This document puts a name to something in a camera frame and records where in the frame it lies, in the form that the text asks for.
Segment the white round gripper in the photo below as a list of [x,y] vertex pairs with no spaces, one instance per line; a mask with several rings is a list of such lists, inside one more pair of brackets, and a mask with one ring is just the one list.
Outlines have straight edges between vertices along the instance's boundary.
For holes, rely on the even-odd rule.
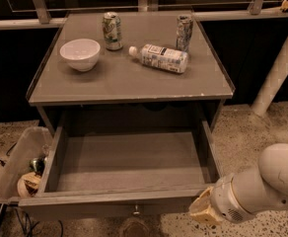
[[208,187],[190,205],[189,216],[203,224],[220,225],[223,219],[242,223],[255,218],[241,207],[233,191],[234,175],[220,178],[214,187]]

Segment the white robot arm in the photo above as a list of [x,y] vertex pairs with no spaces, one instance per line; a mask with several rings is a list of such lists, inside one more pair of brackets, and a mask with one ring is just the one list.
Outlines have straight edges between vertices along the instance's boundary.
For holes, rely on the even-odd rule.
[[257,165],[220,178],[189,207],[197,222],[242,223],[268,210],[288,210],[288,144],[266,147]]

